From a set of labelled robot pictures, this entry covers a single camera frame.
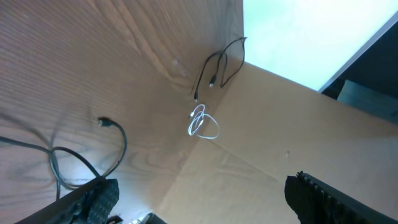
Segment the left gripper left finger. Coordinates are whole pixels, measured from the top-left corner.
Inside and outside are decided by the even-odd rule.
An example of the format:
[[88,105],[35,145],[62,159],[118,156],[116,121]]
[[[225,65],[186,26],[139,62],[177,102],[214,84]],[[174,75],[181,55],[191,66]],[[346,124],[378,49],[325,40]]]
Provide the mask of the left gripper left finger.
[[117,179],[97,177],[17,224],[104,224],[118,200]]

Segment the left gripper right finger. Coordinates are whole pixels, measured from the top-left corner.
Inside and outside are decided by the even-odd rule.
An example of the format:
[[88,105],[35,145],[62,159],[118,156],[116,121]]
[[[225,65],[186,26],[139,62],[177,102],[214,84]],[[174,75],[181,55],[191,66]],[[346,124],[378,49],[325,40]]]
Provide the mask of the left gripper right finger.
[[284,195],[300,223],[397,224],[397,220],[302,171],[287,176]]

